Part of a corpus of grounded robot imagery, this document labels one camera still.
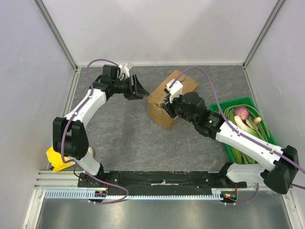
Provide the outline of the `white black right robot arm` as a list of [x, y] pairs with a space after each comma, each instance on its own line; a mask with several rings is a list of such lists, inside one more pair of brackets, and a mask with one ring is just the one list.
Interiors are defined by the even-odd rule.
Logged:
[[169, 94], [161, 107], [170, 117], [178, 116], [191, 123], [199, 134], [230, 145], [256, 161], [251, 165], [231, 164], [218, 176], [222, 187], [239, 182], [263, 182], [272, 191], [287, 194], [301, 169], [294, 147], [282, 148], [247, 133], [222, 115], [208, 110], [204, 99], [196, 92], [177, 97]]

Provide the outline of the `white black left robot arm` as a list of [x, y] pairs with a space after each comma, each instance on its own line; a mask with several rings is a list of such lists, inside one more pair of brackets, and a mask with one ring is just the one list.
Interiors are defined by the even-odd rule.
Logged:
[[131, 68], [131, 63], [104, 65], [102, 74], [89, 87], [82, 101], [65, 117], [56, 117], [53, 121], [53, 150], [65, 162], [75, 161], [89, 173], [88, 182], [93, 187], [101, 187], [105, 177], [102, 165], [89, 152], [87, 124], [114, 94], [123, 94], [127, 100], [143, 99], [149, 95], [137, 76], [130, 75]]

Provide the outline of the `brown cardboard express box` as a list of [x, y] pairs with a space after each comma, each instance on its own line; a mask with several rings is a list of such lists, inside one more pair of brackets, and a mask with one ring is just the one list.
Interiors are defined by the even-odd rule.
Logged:
[[[157, 103], [165, 99], [166, 92], [164, 89], [166, 84], [170, 80], [175, 79], [180, 73], [180, 71], [174, 70], [148, 97], [148, 116], [166, 130], [170, 130], [179, 120], [179, 117], [170, 118], [166, 111], [159, 107]], [[198, 87], [198, 83], [185, 74], [178, 81], [183, 85], [182, 94], [195, 92]]]

